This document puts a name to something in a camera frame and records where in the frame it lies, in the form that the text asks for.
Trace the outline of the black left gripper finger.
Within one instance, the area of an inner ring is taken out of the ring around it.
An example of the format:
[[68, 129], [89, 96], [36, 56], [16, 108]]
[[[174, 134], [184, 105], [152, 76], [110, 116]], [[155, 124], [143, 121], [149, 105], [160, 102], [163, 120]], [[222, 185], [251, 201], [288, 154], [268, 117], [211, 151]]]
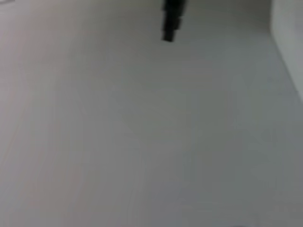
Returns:
[[186, 0], [165, 0], [163, 2], [162, 39], [164, 41], [174, 41], [175, 33], [180, 28], [182, 22], [186, 3]]

